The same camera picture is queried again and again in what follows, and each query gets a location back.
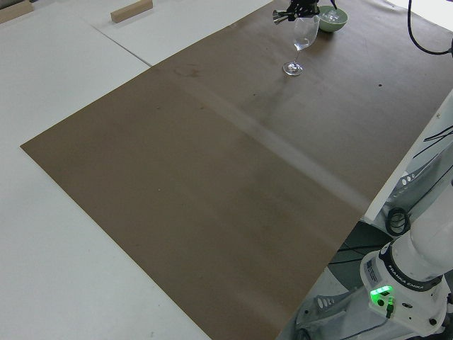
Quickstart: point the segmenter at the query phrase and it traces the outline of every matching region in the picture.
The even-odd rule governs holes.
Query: brown paper sheet
[[[453,87],[404,11],[338,5],[300,77],[276,1],[23,145],[214,340],[276,337]]]

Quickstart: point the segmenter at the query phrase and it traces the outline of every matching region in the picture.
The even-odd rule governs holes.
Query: clear glass
[[[290,76],[299,76],[302,73],[302,66],[297,63],[299,52],[307,48],[316,39],[319,27],[319,17],[297,18],[294,25],[294,46],[297,49],[294,61],[287,62],[283,65],[283,71]]]

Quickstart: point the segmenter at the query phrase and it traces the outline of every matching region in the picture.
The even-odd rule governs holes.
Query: wine glass base
[[[283,71],[290,76],[299,76],[302,73],[302,66],[296,62],[283,64]]]

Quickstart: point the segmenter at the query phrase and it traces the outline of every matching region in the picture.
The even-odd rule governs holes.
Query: green bowl
[[[319,6],[319,29],[323,30],[324,32],[335,32],[342,28],[348,21],[348,15],[346,14],[346,12],[342,11],[339,8],[337,9],[337,13],[340,16],[339,22],[330,23],[328,21],[323,20],[321,14],[327,13],[332,9],[335,8],[333,6]]]

